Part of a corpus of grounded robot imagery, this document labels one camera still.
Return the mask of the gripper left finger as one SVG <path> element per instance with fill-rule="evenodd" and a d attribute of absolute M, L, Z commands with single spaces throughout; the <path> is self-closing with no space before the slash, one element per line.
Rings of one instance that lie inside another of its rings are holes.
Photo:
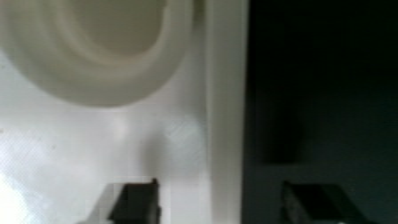
<path fill-rule="evenodd" d="M 161 224 L 161 183 L 113 183 L 95 207 L 95 224 Z"/>

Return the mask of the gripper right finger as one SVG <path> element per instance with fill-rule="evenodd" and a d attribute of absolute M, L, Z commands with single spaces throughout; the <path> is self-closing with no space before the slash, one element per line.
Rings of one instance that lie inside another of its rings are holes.
<path fill-rule="evenodd" d="M 337 184 L 283 183 L 283 224 L 372 224 Z"/>

